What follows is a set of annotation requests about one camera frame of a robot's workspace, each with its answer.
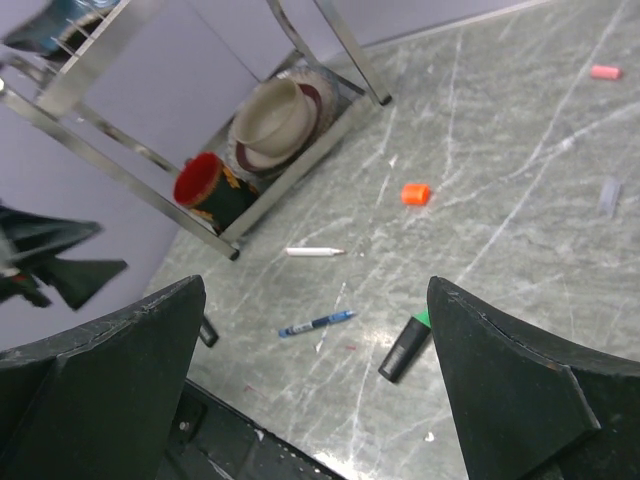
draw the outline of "black object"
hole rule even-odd
[[[434,277],[433,335],[470,480],[640,478],[640,364]]]
[[[0,352],[0,480],[344,480],[185,383],[204,304],[190,277]]]
[[[206,315],[202,317],[202,326],[200,327],[199,337],[200,340],[202,340],[202,343],[209,348],[212,348],[220,339],[218,332],[216,332],[211,320],[209,320]]]
[[[344,480],[187,381],[157,480]]]
[[[399,381],[425,346],[430,334],[431,329],[426,323],[412,316],[380,365],[378,373],[391,383]]]
[[[56,256],[101,231],[96,222],[43,217],[0,205],[0,303],[18,295],[36,307],[49,306],[40,280],[55,288],[70,308],[81,308],[127,263]]]
[[[191,277],[0,353],[0,479],[153,479],[204,303]]]

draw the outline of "white pen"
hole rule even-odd
[[[346,253],[338,248],[288,247],[286,251],[290,257],[333,257]]]

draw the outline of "debris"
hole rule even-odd
[[[609,218],[613,218],[620,197],[622,183],[614,177],[607,177],[602,184],[600,200],[598,201],[598,213],[604,213]]]
[[[211,465],[213,467],[213,469],[220,476],[220,478],[222,478],[223,480],[233,480],[233,477],[231,475],[229,475],[227,472],[225,472],[222,469],[222,467],[220,467],[216,462],[211,460],[208,456],[205,456],[205,457],[206,457],[207,461],[209,462],[209,465]]]
[[[247,385],[246,387],[244,387],[244,393],[247,392],[253,392],[253,393],[257,393],[258,395],[260,395],[262,398],[266,399],[267,397],[265,397],[263,394],[261,394],[259,391],[257,391],[255,388],[253,388],[251,385]]]
[[[618,80],[622,76],[622,70],[617,67],[594,65],[591,67],[591,77],[600,80]]]
[[[402,189],[402,203],[405,205],[426,205],[431,195],[429,185],[408,183]]]

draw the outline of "green marker cap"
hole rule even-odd
[[[423,325],[431,328],[431,321],[429,320],[429,310],[425,310],[424,312],[419,313],[418,315],[414,315],[413,318],[418,320]]]

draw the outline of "dark green cup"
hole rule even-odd
[[[258,191],[236,178],[213,153],[190,160],[176,180],[173,198],[224,231],[258,198]]]

